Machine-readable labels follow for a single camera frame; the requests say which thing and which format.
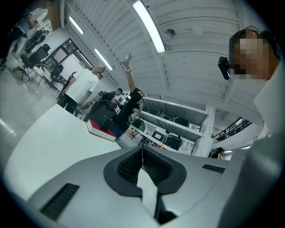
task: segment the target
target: ceiling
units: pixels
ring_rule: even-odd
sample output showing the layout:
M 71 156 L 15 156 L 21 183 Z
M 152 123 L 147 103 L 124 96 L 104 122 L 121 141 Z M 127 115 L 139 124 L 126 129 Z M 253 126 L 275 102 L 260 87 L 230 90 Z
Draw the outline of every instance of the ceiling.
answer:
M 103 73 L 114 86 L 128 90 L 126 73 L 119 64 L 133 54 L 131 67 L 136 86 L 146 96 L 205 110 L 210 105 L 260 124 L 253 99 L 264 84 L 224 80 L 217 65 L 228 56 L 228 41 L 252 20 L 251 11 L 234 0 L 144 0 L 157 24 L 167 50 L 157 53 L 133 0 L 65 0 L 66 29 L 90 62 L 99 61 L 97 48 L 112 71 Z M 81 35 L 69 16 L 80 25 Z M 165 36 L 173 29 L 173 39 Z

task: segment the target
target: desk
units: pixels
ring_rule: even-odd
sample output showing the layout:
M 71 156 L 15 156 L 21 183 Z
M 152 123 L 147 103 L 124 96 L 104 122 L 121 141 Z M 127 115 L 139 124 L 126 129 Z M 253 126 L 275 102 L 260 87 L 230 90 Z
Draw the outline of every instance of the desk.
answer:
M 3 180 L 24 200 L 76 162 L 120 149 L 116 142 L 90 134 L 86 123 L 59 105 L 42 115 L 20 140 Z
M 130 126 L 132 129 L 136 130 L 138 133 L 142 134 L 144 137 L 149 138 L 151 141 L 155 142 L 156 144 L 160 145 L 161 147 L 169 150 L 169 151 L 174 151 L 178 152 L 177 150 L 172 149 L 171 147 L 166 146 L 163 144 L 161 141 L 151 137 L 149 134 L 144 133 L 143 131 L 139 130 L 138 128 L 134 127 L 133 125 Z

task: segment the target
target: hand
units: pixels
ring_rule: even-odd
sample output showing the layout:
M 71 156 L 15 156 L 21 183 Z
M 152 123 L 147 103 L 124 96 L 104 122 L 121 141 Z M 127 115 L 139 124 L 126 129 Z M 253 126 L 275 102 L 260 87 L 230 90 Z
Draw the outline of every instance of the hand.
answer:
M 64 94 L 67 92 L 67 89 L 62 91 L 62 95 L 64 96 Z
M 113 103 L 113 104 L 116 104 L 116 105 L 120 105 L 120 102 L 117 101 L 115 98 L 112 99 L 112 103 Z
M 78 104 L 78 107 L 81 107 L 83 105 L 83 102 L 84 101 L 80 101 L 79 104 Z
M 132 58 L 132 54 L 130 53 L 126 56 L 126 59 L 124 61 L 121 61 L 120 63 L 122 63 L 126 67 L 126 69 L 130 69 L 130 59 L 131 58 Z

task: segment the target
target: gray floor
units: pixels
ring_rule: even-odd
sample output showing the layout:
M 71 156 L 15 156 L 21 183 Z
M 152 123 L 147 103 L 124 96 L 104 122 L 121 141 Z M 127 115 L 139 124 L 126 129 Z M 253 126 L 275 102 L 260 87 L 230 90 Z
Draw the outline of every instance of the gray floor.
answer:
M 20 72 L 11 73 L 17 61 L 10 58 L 8 68 L 0 72 L 0 172 L 29 127 L 56 104 L 58 92 L 39 78 L 32 83 L 20 79 Z

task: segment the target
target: fluorescent light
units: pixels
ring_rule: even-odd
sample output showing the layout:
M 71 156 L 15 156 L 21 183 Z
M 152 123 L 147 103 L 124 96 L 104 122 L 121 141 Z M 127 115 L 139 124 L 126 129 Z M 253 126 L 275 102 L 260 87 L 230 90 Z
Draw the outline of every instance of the fluorescent light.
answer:
M 72 56 L 80 63 L 80 61 L 75 57 L 75 55 L 72 54 Z
M 80 55 L 85 59 L 85 57 L 80 53 Z M 87 59 L 85 59 L 85 61 L 91 66 L 91 67 L 93 67 L 88 61 L 87 61 Z
M 106 66 L 112 70 L 112 67 L 107 63 L 107 61 L 104 59 L 104 57 L 101 55 L 101 53 L 97 50 L 97 48 L 95 48 L 95 52 L 97 53 L 97 55 L 103 60 L 103 62 L 106 64 Z
M 134 9 L 138 13 L 139 17 L 142 19 L 151 39 L 155 45 L 156 51 L 158 53 L 165 52 L 165 47 L 163 40 L 155 26 L 155 22 L 152 20 L 147 8 L 141 1 L 137 1 L 133 4 Z
M 74 24 L 74 26 L 78 29 L 81 35 L 83 35 L 83 30 L 79 27 L 79 25 L 75 22 L 75 20 L 73 20 L 71 16 L 69 16 L 69 20 L 72 22 L 72 24 Z
M 0 124 L 6 129 L 10 134 L 15 134 L 15 131 L 11 129 L 7 123 L 5 123 L 2 119 L 0 119 Z
M 247 150 L 247 149 L 249 149 L 250 148 L 250 146 L 247 146 L 247 147 L 243 147 L 243 148 L 241 148 L 242 150 Z
M 238 122 L 236 122 L 236 125 L 239 125 L 242 122 L 243 119 L 240 119 Z

